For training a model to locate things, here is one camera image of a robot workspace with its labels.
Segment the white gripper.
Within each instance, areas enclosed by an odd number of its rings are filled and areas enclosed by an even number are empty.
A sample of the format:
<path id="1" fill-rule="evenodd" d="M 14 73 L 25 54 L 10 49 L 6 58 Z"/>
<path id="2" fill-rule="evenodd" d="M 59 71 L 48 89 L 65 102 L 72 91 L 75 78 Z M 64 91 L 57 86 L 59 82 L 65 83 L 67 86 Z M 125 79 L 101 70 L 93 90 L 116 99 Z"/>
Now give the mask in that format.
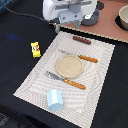
<path id="1" fill-rule="evenodd" d="M 85 15 L 92 14 L 97 0 L 44 0 L 43 17 L 47 21 L 59 19 L 60 24 L 74 22 L 78 29 Z M 55 32 L 60 32 L 60 24 L 55 23 Z"/>

